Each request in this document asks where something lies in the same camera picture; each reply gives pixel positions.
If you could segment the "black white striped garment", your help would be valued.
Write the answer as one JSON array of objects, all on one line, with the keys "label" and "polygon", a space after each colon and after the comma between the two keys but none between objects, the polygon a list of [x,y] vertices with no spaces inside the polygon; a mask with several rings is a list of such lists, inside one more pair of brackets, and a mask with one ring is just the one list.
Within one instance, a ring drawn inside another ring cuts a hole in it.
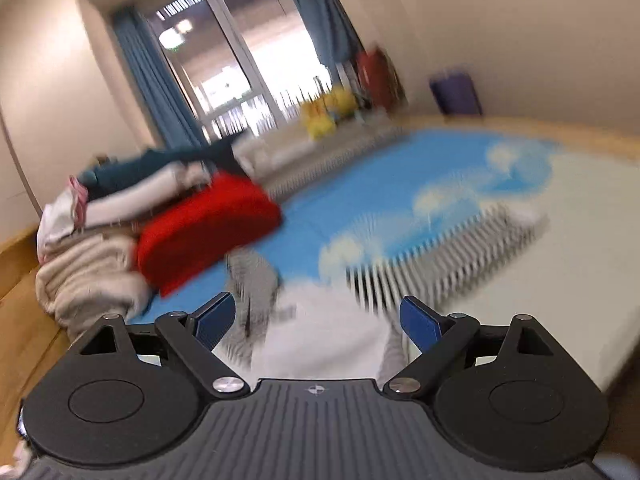
[{"label": "black white striped garment", "polygon": [[491,208],[394,258],[339,266],[326,283],[283,283],[253,249],[237,249],[226,259],[235,320],[214,355],[251,385],[268,377],[382,384],[409,362],[402,298],[442,310],[536,240],[546,222],[525,209]]}]

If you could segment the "cream folded quilt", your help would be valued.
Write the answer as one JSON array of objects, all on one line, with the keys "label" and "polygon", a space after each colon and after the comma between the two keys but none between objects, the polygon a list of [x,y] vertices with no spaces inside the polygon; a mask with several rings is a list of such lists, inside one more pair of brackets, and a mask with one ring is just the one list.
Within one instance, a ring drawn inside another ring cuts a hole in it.
[{"label": "cream folded quilt", "polygon": [[148,306],[153,292],[136,267],[137,242],[125,235],[96,235],[40,266],[36,298],[75,341],[104,314],[129,321]]}]

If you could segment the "red folded blanket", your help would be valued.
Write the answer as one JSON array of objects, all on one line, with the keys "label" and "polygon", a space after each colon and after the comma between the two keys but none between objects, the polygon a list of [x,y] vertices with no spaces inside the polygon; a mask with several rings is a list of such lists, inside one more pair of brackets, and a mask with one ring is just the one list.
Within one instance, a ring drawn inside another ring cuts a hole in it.
[{"label": "red folded blanket", "polygon": [[170,207],[142,230],[137,268],[166,297],[232,249],[282,223],[282,211],[247,177],[217,172],[204,190]]}]

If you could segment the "blue white patterned bedsheet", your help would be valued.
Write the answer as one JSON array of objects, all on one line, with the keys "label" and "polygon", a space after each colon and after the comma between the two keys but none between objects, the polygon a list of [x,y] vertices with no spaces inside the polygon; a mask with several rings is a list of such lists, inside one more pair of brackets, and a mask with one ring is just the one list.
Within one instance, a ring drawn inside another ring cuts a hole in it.
[{"label": "blue white patterned bedsheet", "polygon": [[283,283],[326,283],[434,240],[497,204],[549,227],[452,308],[485,324],[533,315],[603,387],[639,333],[639,166],[542,141],[430,130],[300,194],[258,252]]}]

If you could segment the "white folded bedding stack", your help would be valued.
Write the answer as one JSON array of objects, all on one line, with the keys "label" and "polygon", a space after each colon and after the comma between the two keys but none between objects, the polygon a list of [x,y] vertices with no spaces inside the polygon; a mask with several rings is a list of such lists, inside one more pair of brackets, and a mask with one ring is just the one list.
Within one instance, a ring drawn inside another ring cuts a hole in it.
[{"label": "white folded bedding stack", "polygon": [[137,219],[182,193],[210,183],[202,162],[171,162],[126,190],[88,200],[88,192],[75,178],[53,203],[44,206],[36,245],[40,262],[62,249],[63,240],[83,230]]}]

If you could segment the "dark teal shark plush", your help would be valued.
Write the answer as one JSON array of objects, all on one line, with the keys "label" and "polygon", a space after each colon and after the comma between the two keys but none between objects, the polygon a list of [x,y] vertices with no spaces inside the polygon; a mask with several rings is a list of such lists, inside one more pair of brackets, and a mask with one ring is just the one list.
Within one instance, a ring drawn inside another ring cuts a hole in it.
[{"label": "dark teal shark plush", "polygon": [[94,166],[78,174],[77,180],[89,194],[89,200],[126,190],[142,180],[151,177],[165,166],[178,162],[187,165],[191,162],[204,162],[208,169],[221,170],[226,174],[246,177],[240,163],[236,160],[232,146],[235,136],[227,136],[206,146],[174,148],[173,150],[146,150],[142,155],[124,160]]}]

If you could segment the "left blue curtain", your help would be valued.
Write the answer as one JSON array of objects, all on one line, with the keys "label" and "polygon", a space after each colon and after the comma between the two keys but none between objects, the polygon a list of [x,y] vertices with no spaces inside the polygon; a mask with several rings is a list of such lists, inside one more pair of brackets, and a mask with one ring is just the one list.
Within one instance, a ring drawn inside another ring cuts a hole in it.
[{"label": "left blue curtain", "polygon": [[160,52],[148,24],[134,6],[112,15],[112,27],[152,122],[166,148],[202,148],[202,126]]}]

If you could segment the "blue curtain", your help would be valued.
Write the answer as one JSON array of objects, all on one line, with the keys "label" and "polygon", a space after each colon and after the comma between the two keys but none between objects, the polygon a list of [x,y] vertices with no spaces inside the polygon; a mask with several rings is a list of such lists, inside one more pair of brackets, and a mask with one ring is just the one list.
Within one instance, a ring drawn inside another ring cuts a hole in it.
[{"label": "blue curtain", "polygon": [[166,148],[202,148],[202,126],[160,52],[148,24],[134,6],[112,15],[112,27],[152,122]]},{"label": "blue curtain", "polygon": [[362,43],[340,0],[293,1],[323,66],[336,70],[356,58]]}]

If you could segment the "purple rolled mat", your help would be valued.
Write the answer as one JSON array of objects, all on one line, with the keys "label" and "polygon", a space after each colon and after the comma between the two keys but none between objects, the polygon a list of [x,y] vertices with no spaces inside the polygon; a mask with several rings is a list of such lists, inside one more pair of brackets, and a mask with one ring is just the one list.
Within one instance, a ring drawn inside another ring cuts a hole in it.
[{"label": "purple rolled mat", "polygon": [[482,116],[483,109],[469,73],[458,70],[430,79],[435,102],[445,116]]}]

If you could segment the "yellow plush toys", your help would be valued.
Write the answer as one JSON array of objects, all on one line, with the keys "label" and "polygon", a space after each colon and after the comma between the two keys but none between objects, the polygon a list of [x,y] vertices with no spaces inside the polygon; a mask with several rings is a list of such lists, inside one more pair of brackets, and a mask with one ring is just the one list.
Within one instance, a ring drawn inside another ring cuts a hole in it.
[{"label": "yellow plush toys", "polygon": [[356,96],[342,86],[333,87],[317,99],[300,104],[300,121],[312,140],[318,140],[335,131],[343,119],[358,110]]}]

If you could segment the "red cushion on sill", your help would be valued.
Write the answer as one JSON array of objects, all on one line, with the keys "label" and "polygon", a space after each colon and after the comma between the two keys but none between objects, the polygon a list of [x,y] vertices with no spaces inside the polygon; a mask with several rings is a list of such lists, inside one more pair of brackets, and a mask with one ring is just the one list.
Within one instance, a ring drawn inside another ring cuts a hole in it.
[{"label": "red cushion on sill", "polygon": [[361,51],[356,58],[358,77],[364,92],[374,107],[390,112],[400,101],[395,69],[380,47]]}]

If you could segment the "right blue curtain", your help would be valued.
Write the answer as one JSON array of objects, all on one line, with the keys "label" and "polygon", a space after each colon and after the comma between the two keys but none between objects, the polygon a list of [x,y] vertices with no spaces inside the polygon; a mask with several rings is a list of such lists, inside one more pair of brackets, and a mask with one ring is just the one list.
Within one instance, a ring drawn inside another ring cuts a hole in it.
[{"label": "right blue curtain", "polygon": [[340,0],[293,1],[323,66],[336,70],[356,58],[362,43]]}]

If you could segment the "window with white frame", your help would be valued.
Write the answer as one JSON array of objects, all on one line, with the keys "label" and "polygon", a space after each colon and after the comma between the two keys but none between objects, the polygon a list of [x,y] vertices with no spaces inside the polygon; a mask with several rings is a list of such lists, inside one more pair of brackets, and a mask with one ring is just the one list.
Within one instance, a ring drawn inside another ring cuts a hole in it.
[{"label": "window with white frame", "polygon": [[142,0],[138,9],[209,141],[295,122],[303,102],[331,88],[293,0]]}]

